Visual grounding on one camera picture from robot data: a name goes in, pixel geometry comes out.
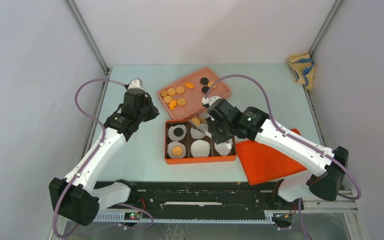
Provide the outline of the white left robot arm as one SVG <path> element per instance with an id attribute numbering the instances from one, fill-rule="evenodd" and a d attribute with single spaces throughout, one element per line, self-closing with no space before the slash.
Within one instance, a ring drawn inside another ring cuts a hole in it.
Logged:
<path id="1" fill-rule="evenodd" d="M 143 122 L 159 115 L 149 94 L 141 88 L 128 89 L 123 103 L 105 121 L 101 136 L 80 163 L 64 178 L 54 178 L 49 184 L 54 216 L 63 216 L 87 226 L 97 213 L 121 203 L 133 208 L 138 194 L 126 181 L 95 189 L 102 171 L 114 154 L 127 143 Z"/>

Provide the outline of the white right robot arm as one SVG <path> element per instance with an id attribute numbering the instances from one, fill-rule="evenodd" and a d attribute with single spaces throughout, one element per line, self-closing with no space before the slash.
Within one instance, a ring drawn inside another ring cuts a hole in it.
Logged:
<path id="1" fill-rule="evenodd" d="M 202 105 L 213 141 L 217 144 L 232 138 L 248 139 L 273 148 L 304 166 L 308 173 L 282 179 L 271 194 L 271 204 L 284 209 L 290 202 L 312 194 L 322 200 L 337 199 L 345 176 L 348 151 L 318 146 L 283 127 L 270 115 L 256 107 L 240 111 L 219 96 L 203 97 Z"/>

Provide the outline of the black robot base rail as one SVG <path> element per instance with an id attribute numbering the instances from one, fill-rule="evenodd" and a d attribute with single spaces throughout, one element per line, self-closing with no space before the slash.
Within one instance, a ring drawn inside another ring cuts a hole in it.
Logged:
<path id="1" fill-rule="evenodd" d="M 270 222 L 273 214 L 296 214 L 298 200 L 277 196 L 274 182 L 132 182 L 128 205 L 156 222 Z"/>

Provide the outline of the metal serving tongs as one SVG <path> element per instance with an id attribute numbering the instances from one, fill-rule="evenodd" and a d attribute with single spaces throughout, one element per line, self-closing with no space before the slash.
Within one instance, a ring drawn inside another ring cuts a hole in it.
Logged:
<path id="1" fill-rule="evenodd" d="M 204 130 L 203 128 L 200 127 L 200 124 L 197 125 L 193 120 L 189 119 L 188 122 L 191 124 L 191 127 L 196 129 L 197 131 L 205 134 L 207 137 L 209 138 L 213 138 L 212 137 L 212 134 L 209 132 L 209 131 L 206 131 Z M 225 142 L 221 142 L 221 143 L 216 143 L 217 145 L 221 145 L 221 146 L 224 146 L 226 147 L 227 149 L 232 149 L 233 148 L 233 142 L 231 140 L 228 140 L 228 141 L 225 141 Z"/>

